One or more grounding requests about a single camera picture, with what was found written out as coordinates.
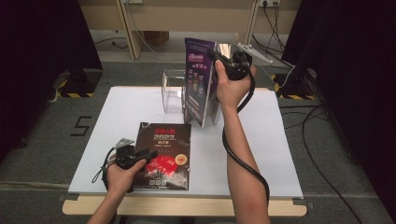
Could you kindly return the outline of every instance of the gray carpet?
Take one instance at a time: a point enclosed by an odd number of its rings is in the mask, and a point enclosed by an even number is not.
[[[103,67],[104,73],[92,98],[59,98],[48,105],[27,136],[27,147],[11,150],[0,164],[0,223],[85,223],[86,216],[72,217],[62,213],[63,196],[109,89],[119,85],[161,86],[163,69],[184,69],[184,64],[103,63]],[[269,74],[287,72],[266,68]],[[256,81],[257,87],[274,89],[261,69],[258,69]],[[320,175],[304,147],[302,125],[296,124],[304,120],[312,107],[284,108],[318,104],[318,100],[279,99],[308,213],[304,217],[272,217],[273,223],[357,223],[346,204]],[[392,223],[363,170],[348,157],[325,108],[321,107],[314,114],[318,116],[305,124],[304,138],[317,167],[363,223]],[[75,128],[81,116],[90,117],[79,123],[89,128],[83,136],[71,136],[84,133],[84,129]]]

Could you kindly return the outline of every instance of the controller cable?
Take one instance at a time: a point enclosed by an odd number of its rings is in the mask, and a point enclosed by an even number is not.
[[[239,113],[250,101],[251,97],[253,96],[254,93],[254,89],[256,88],[256,82],[254,81],[254,77],[251,74],[250,68],[247,66],[247,70],[248,70],[248,75],[250,78],[250,90],[247,94],[247,97],[244,99],[244,101],[242,102],[242,104],[240,106],[238,106],[237,108],[237,113]],[[253,174],[254,176],[256,176],[264,185],[265,188],[265,193],[266,193],[266,198],[267,198],[267,204],[270,201],[270,188],[268,186],[267,181],[265,180],[265,178],[259,173],[257,172],[255,169],[251,168],[248,164],[246,164],[244,161],[242,161],[238,156],[236,156],[233,151],[231,150],[228,142],[227,142],[227,136],[225,134],[225,130],[223,128],[222,131],[222,142],[224,145],[225,150],[227,151],[228,155],[234,160],[236,161],[239,165],[241,165],[243,168],[245,168],[247,171],[249,171],[251,174]]]

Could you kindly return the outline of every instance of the white table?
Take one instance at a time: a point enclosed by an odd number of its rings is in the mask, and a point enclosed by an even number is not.
[[[256,90],[240,112],[247,140],[256,162],[270,186],[270,216],[303,216],[300,183],[290,155],[275,93]],[[122,138],[135,139],[139,123],[183,123],[181,114],[163,112],[161,88],[113,87],[92,131],[69,193],[64,212],[91,214],[103,200],[106,189],[99,179],[92,184],[107,152]],[[119,207],[120,215],[139,216],[233,216],[226,175],[226,151],[221,142],[222,117],[204,128],[191,122],[191,173],[189,190],[135,189]],[[172,201],[172,206],[163,206]]]

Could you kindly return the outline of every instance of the person's left hand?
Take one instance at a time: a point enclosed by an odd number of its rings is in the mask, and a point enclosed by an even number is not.
[[[123,170],[117,164],[107,167],[108,192],[118,195],[125,195],[126,191],[131,187],[134,181],[134,175],[142,169],[146,164],[146,160],[138,161],[128,170]]]

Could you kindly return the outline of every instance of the red book cover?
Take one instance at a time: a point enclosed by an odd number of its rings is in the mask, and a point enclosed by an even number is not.
[[[158,157],[134,177],[141,189],[189,189],[191,125],[141,122],[135,151],[158,151]]]

